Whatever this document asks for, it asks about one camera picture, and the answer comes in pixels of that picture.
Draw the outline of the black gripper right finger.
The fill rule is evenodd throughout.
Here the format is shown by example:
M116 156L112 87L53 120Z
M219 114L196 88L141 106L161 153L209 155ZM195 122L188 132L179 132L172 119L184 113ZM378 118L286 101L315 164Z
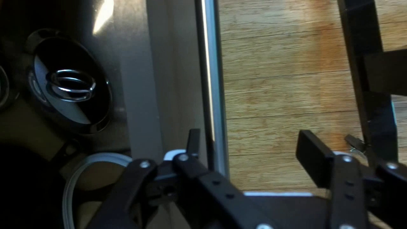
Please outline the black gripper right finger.
M407 229L407 166L378 160L373 166L334 153L317 134L300 129L296 158L319 188L329 190L329 229L373 229L373 213L392 229Z

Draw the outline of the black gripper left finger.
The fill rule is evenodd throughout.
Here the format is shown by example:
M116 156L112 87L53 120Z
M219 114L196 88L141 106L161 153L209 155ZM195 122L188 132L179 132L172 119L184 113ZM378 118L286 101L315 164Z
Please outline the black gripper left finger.
M148 229L159 207L174 202L191 229L276 229L276 222L225 176L197 157L200 129L169 161L132 160L86 229Z

